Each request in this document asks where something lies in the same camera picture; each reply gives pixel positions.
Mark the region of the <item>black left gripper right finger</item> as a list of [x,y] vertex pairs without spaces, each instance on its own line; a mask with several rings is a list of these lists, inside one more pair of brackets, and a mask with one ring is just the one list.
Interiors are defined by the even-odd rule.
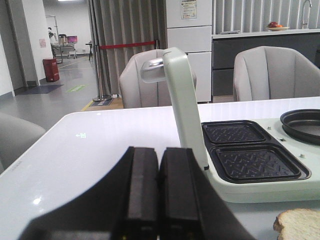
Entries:
[[254,239],[211,186],[191,149],[168,147],[158,181],[160,239]]

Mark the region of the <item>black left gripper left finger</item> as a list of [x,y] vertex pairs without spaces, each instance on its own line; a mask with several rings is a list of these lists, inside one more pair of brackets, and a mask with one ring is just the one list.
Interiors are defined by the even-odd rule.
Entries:
[[155,240],[157,176],[155,150],[129,147],[102,179],[30,221],[19,239]]

